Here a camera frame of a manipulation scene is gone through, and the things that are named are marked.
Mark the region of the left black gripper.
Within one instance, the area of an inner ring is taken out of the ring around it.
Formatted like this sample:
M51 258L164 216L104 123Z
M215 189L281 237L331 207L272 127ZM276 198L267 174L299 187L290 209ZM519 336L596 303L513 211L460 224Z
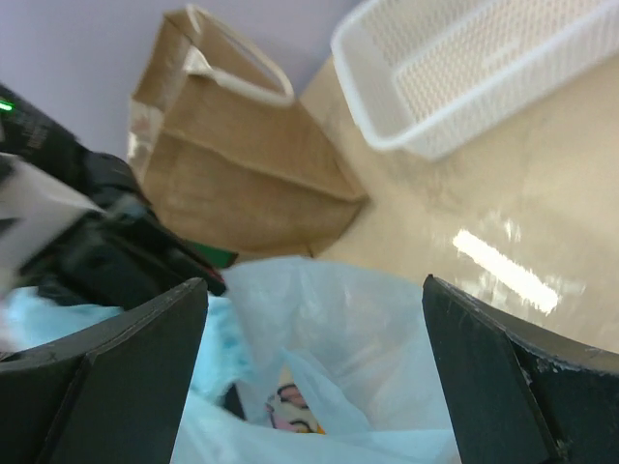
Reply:
M191 279L221 296L221 274L138 197L88 213L28 262L28 284L59 305L132 309Z

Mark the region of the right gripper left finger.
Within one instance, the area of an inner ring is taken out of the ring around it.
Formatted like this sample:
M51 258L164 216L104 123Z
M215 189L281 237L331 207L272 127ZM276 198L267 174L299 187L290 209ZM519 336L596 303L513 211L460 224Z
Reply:
M207 314L193 278L1 361L4 463L167 463Z

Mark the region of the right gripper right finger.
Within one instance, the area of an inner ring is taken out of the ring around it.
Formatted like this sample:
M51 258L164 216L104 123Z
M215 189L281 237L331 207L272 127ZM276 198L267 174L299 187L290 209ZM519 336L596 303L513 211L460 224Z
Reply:
M423 311L462 462L617 462L617 354L433 275Z

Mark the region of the brown paper grocery bag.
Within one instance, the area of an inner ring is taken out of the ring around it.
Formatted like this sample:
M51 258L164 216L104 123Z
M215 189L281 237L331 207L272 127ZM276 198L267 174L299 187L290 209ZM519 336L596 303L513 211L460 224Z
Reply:
M162 18L128 157L166 227L246 256L313 256L368 201L281 67L195 5Z

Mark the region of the light blue plastic bag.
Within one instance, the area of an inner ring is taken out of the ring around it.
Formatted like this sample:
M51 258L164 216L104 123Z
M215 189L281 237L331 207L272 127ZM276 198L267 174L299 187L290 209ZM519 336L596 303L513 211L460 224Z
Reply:
M418 286L302 258L222 278L167 463L458 462ZM16 287L1 336L17 353L128 310Z

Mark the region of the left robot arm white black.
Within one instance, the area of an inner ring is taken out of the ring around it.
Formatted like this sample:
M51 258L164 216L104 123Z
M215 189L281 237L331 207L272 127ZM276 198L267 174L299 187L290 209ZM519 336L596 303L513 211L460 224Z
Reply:
M132 309L191 278L223 278L164 227L122 159L88 150L1 89L1 288L59 305Z

